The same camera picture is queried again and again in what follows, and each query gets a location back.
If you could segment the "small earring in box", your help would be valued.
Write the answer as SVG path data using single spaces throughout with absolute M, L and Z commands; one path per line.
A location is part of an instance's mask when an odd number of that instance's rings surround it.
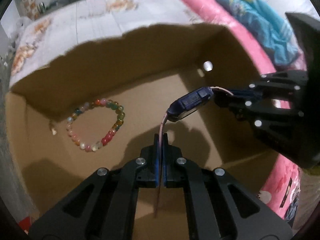
M 49 129 L 51 130 L 53 136 L 55 136 L 57 134 L 55 124 L 52 120 L 49 121 Z

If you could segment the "red packet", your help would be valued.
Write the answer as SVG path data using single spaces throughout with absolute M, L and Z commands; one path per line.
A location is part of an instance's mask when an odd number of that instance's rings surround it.
M 18 225 L 26 234 L 28 234 L 32 225 L 32 218 L 30 216 L 25 217 L 18 223 Z

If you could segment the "blue patterned blanket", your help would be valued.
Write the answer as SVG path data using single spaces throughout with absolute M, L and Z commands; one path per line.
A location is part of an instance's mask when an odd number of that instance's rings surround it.
M 272 63 L 286 67 L 299 57 L 299 46 L 288 21 L 263 0 L 216 0 L 258 41 Z

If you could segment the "pink floral quilt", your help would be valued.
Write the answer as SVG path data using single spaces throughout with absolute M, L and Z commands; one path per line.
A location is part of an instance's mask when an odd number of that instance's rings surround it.
M 276 69 L 254 36 L 216 0 L 182 0 L 204 22 L 223 25 L 240 41 L 255 63 L 258 72 L 268 74 Z M 258 196 L 284 220 L 295 217 L 300 188 L 299 168 L 279 154 Z

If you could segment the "blue digital wrist watch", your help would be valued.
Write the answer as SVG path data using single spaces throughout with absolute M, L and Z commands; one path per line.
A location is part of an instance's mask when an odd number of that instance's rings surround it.
M 157 145 L 157 171 L 158 171 L 158 189 L 156 193 L 156 200 L 153 205 L 153 216 L 156 218 L 158 213 L 159 197 L 162 185 L 163 173 L 163 129 L 166 122 L 178 122 L 185 117 L 197 111 L 200 107 L 204 106 L 210 99 L 213 98 L 215 93 L 223 93 L 227 96 L 234 94 L 225 88 L 218 86 L 201 87 L 184 96 L 175 100 L 166 110 L 161 124 L 159 126 L 158 145 Z

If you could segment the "brown cardboard box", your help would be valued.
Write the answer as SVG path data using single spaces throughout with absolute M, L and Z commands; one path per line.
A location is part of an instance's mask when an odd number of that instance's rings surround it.
M 5 100 L 10 150 L 35 219 L 98 168 L 115 170 L 138 157 L 176 99 L 202 86 L 247 88 L 260 76 L 232 32 L 211 24 L 153 25 L 72 45 L 63 54 L 18 81 Z M 102 98 L 124 106 L 124 124 L 107 146 L 86 153 L 67 135 L 67 117 Z M 210 170 L 226 168 L 253 193 L 277 158 L 254 139 L 247 122 L 212 101 L 167 122 L 164 131 L 185 158 Z M 188 239 L 183 190 L 161 189 L 156 219 L 155 198 L 156 189 L 139 190 L 133 239 Z

